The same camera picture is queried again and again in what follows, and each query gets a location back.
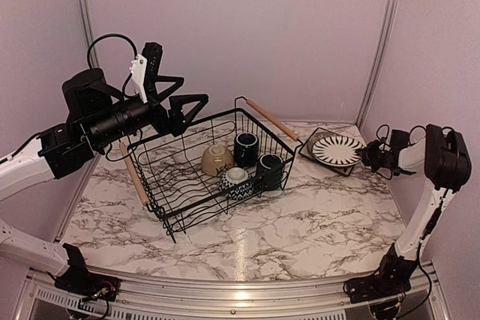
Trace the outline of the white striped round plate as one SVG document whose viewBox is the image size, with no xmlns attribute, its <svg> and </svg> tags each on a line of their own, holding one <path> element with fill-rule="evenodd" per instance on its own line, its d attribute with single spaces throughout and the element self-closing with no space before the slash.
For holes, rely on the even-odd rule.
<svg viewBox="0 0 480 320">
<path fill-rule="evenodd" d="M 324 165 L 348 167 L 361 161 L 359 152 L 364 147 L 360 141 L 352 137 L 327 136 L 313 144 L 311 153 Z"/>
</svg>

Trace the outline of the square floral black-backed plate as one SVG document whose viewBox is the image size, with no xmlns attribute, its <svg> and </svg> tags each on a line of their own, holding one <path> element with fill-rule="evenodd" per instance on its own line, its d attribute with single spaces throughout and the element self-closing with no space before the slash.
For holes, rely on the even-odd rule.
<svg viewBox="0 0 480 320">
<path fill-rule="evenodd" d="M 339 133 L 335 133 L 335 132 L 333 132 L 333 134 L 334 134 L 333 136 L 345 136 L 345 135 L 340 135 Z M 303 154 L 304 151 L 306 151 L 306 142 L 305 142 L 305 144 L 303 144 L 303 146 L 301 147 L 301 150 L 299 151 L 300 155 L 302 155 L 303 157 L 306 157 Z M 349 177 L 351 175 L 353 169 L 355 168 L 355 166 L 359 163 L 358 162 L 357 164 L 355 164 L 353 166 L 348 166 L 348 167 L 333 167 L 333 166 L 324 165 L 321 162 L 319 162 L 318 160 L 313 161 L 313 162 L 327 168 L 328 170 L 331 170 L 331 171 L 335 172 L 338 175 L 344 176 L 344 177 Z"/>
</svg>

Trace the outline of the grey reindeer round plate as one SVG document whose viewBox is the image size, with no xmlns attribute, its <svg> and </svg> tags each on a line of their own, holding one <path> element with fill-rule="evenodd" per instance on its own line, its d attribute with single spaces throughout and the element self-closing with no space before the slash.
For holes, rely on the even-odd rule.
<svg viewBox="0 0 480 320">
<path fill-rule="evenodd" d="M 323 128 L 318 127 L 308 137 L 308 139 L 306 141 L 306 151 L 304 151 L 303 154 L 306 157 L 308 157 L 310 160 L 317 161 L 315 156 L 313 156 L 313 146 L 314 146 L 314 144 L 320 139 L 326 138 L 328 136 L 333 136 L 333 135 L 334 135 L 333 132 L 331 132 L 327 129 L 323 129 Z"/>
</svg>

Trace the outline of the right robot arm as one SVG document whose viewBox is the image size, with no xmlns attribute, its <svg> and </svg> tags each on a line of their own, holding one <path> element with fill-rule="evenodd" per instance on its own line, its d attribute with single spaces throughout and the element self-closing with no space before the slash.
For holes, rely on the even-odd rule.
<svg viewBox="0 0 480 320">
<path fill-rule="evenodd" d="M 380 262 L 371 288 L 386 296 L 419 266 L 422 251 L 440 217 L 455 194 L 468 182 L 471 159 L 463 135 L 452 127 L 428 124 L 420 127 L 424 137 L 410 139 L 412 130 L 392 130 L 387 138 L 375 139 L 357 150 L 361 162 L 372 172 L 387 169 L 391 176 L 425 176 L 424 189 L 405 232 L 391 245 Z"/>
</svg>

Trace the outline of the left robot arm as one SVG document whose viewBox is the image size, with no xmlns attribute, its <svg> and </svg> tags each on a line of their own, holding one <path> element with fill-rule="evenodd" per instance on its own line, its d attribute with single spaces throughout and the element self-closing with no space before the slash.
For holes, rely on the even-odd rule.
<svg viewBox="0 0 480 320">
<path fill-rule="evenodd" d="M 1 159 L 1 199 L 76 172 L 105 154 L 106 146 L 144 127 L 159 136 L 182 135 L 209 101 L 207 94 L 177 95 L 184 84 L 178 76 L 132 70 L 128 79 L 135 89 L 131 96 L 108 85 L 100 68 L 64 82 L 66 122 L 30 136 Z"/>
</svg>

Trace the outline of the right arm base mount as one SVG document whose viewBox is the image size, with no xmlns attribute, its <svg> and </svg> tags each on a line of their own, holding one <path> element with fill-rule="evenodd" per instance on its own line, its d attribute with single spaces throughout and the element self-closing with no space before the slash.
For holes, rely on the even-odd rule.
<svg viewBox="0 0 480 320">
<path fill-rule="evenodd" d="M 399 256 L 392 244 L 372 274 L 347 280 L 343 284 L 343 292 L 352 304 L 408 292 L 411 289 L 410 277 L 417 266 L 417 256 L 413 260 Z"/>
</svg>

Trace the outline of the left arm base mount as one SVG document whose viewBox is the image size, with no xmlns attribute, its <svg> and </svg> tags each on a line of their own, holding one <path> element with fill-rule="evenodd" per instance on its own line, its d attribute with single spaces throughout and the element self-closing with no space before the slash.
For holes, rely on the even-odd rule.
<svg viewBox="0 0 480 320">
<path fill-rule="evenodd" d="M 92 301 L 103 298 L 113 302 L 119 290 L 119 278 L 92 273 L 78 247 L 63 244 L 67 253 L 67 270 L 55 278 L 55 286 Z"/>
</svg>

